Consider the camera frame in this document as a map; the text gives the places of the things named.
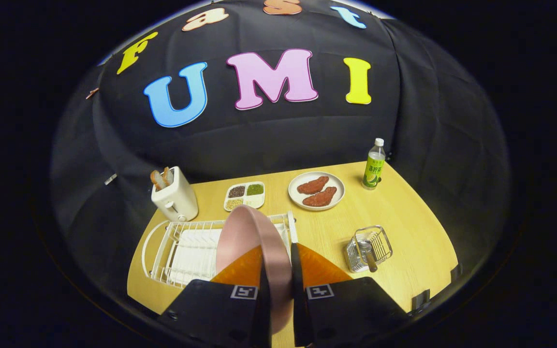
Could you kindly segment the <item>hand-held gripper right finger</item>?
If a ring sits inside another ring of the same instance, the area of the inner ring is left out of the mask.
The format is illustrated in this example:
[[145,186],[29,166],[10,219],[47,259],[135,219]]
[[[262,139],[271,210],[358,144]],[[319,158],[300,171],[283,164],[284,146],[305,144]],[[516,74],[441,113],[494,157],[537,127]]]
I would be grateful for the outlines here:
[[373,278],[352,279],[309,247],[291,244],[298,347],[378,348],[409,321]]

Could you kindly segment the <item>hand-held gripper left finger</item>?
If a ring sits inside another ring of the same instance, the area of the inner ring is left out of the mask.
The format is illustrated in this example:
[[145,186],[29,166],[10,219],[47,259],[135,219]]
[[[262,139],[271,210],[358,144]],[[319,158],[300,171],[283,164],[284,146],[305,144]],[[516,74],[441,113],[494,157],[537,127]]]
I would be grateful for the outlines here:
[[183,348],[269,348],[269,284],[262,249],[250,249],[215,279],[195,279],[158,317]]

